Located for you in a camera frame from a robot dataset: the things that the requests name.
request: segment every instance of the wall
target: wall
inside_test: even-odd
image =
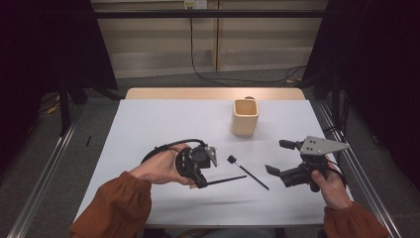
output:
[[[326,0],[208,0],[208,9],[323,10]],[[174,10],[183,1],[92,0],[100,10]],[[100,19],[117,78],[193,72],[189,19]],[[306,64],[321,19],[193,19],[198,71]]]

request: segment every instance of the white table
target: white table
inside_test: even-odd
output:
[[[245,175],[238,166],[227,161],[233,155],[269,190],[251,177],[201,189],[189,189],[178,183],[153,185],[153,207],[148,227],[322,224],[325,203],[319,192],[312,192],[306,184],[286,188],[280,178],[270,176],[264,167],[270,165],[289,170],[301,163],[299,153],[280,148],[278,140],[303,141],[308,135],[324,137],[309,101],[301,97],[300,100],[273,98],[276,93],[272,90],[276,89],[277,94],[283,95],[282,88],[268,88],[272,94],[263,93],[264,88],[229,88],[231,92],[225,91],[222,99],[215,100],[218,89],[222,88],[198,89],[203,90],[197,94],[200,96],[205,95],[205,91],[213,91],[215,96],[209,97],[211,100],[188,96],[188,99],[176,99],[178,97],[173,96],[174,99],[121,101],[77,216],[89,204],[99,185],[117,177],[121,171],[135,167],[154,147],[184,139],[199,139],[218,149],[219,166],[202,170],[208,181]],[[156,96],[162,90],[167,96],[167,88],[145,89],[142,96],[147,93]],[[179,90],[182,89],[174,89],[174,95],[185,98],[186,94]],[[129,92],[128,95],[137,98],[136,93]],[[251,138],[236,137],[230,132],[233,99],[238,96],[253,96],[259,103],[259,123]]]

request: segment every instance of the hand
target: hand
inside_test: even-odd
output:
[[[177,181],[183,185],[194,185],[191,178],[182,177],[176,169],[175,158],[178,152],[189,148],[187,144],[179,144],[170,147],[169,150],[160,152],[141,165],[132,169],[129,173],[137,179],[154,184],[164,184]]]
[[[336,169],[331,162],[328,163],[328,166],[333,170]],[[324,176],[319,171],[313,171],[311,176],[321,188],[322,196],[328,207],[343,209],[352,205],[343,182],[337,174],[327,171],[327,179],[324,179]]]

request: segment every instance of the orange sweater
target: orange sweater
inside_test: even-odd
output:
[[[151,187],[123,172],[101,185],[92,202],[70,227],[73,238],[135,237],[151,212]],[[387,237],[376,218],[357,203],[334,210],[325,207],[324,228],[329,238]]]

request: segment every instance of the beige cup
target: beige cup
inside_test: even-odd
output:
[[[237,136],[252,136],[259,120],[259,107],[252,97],[234,101],[232,133]]]

